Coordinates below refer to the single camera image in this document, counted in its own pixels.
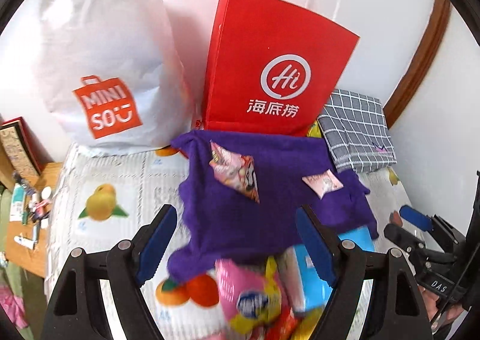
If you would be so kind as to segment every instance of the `blue package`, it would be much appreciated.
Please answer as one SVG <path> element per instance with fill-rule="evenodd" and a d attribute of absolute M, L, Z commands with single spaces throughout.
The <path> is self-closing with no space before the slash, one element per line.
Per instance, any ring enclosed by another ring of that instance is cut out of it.
<path fill-rule="evenodd" d="M 350 239 L 363 250 L 374 252 L 374 244 L 365 226 L 338 236 L 341 240 Z M 304 245 L 287 249 L 278 261 L 280 277 L 289 296 L 295 313 L 305 313 L 326 305 L 332 289 L 321 280 L 311 262 Z"/>

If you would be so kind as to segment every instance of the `silver bolt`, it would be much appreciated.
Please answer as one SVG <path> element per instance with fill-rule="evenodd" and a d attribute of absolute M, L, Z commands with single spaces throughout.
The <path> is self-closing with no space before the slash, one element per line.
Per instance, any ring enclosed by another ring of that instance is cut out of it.
<path fill-rule="evenodd" d="M 355 248 L 355 243 L 353 241 L 350 241 L 349 239 L 344 239 L 342 241 L 342 246 L 345 249 L 353 249 L 353 248 Z"/>
<path fill-rule="evenodd" d="M 393 257 L 402 257 L 402 252 L 400 251 L 400 249 L 392 248 L 390 253 L 392 254 Z"/>
<path fill-rule="evenodd" d="M 123 241 L 120 241 L 118 245 L 119 245 L 118 248 L 120 250 L 126 250 L 126 249 L 130 248 L 131 242 L 128 241 L 127 239 L 124 239 Z"/>
<path fill-rule="evenodd" d="M 71 251 L 72 257 L 78 257 L 81 254 L 82 254 L 82 248 L 75 248 L 74 250 Z"/>

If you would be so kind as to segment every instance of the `wall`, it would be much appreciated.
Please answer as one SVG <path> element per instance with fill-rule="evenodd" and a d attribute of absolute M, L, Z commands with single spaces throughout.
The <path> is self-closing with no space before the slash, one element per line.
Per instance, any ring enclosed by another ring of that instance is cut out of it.
<path fill-rule="evenodd" d="M 217 0 L 164 0 L 188 82 L 200 98 Z M 305 0 L 289 0 L 303 5 Z M 337 22 L 361 36 L 339 86 L 385 103 L 405 73 L 434 0 L 342 0 Z M 335 0 L 312 0 L 330 16 Z M 37 96 L 32 62 L 38 51 L 38 0 L 26 0 L 0 37 L 0 115 L 22 115 L 50 158 L 64 158 L 69 138 Z"/>
<path fill-rule="evenodd" d="M 480 169 L 480 48 L 456 10 L 427 76 L 390 130 L 418 210 L 466 233 Z"/>

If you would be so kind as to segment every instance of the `blue rubber pad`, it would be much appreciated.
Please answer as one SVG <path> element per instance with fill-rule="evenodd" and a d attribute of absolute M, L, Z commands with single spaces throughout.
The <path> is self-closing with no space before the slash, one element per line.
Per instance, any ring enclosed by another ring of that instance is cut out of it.
<path fill-rule="evenodd" d="M 165 249 L 177 227 L 177 211 L 173 206 L 167 210 L 152 237 L 140 253 L 140 262 L 135 280 L 139 286 L 153 278 L 162 260 Z"/>
<path fill-rule="evenodd" d="M 412 209 L 410 206 L 405 205 L 400 208 L 400 217 L 414 224 L 420 230 L 431 232 L 434 229 L 430 217 Z"/>
<path fill-rule="evenodd" d="M 330 287 L 334 287 L 337 277 L 334 272 L 332 253 L 302 208 L 297 209 L 296 223 L 298 234 L 307 248 L 318 277 L 325 280 Z"/>

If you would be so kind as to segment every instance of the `purple cloth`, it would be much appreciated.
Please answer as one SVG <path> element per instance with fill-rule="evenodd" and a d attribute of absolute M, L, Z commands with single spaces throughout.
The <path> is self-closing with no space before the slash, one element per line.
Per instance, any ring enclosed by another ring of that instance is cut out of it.
<path fill-rule="evenodd" d="M 210 141 L 253 156 L 260 204 L 214 178 L 208 164 L 212 159 Z M 182 219 L 191 240 L 168 261 L 170 276 L 177 282 L 210 270 L 219 258 L 246 263 L 301 243 L 295 210 L 305 204 L 337 233 L 366 225 L 372 238 L 378 237 L 365 197 L 370 191 L 353 170 L 336 173 L 324 139 L 197 130 L 171 144 L 190 159 L 190 174 L 180 184 L 179 193 L 184 202 Z M 344 187 L 320 199 L 302 177 L 328 169 Z"/>

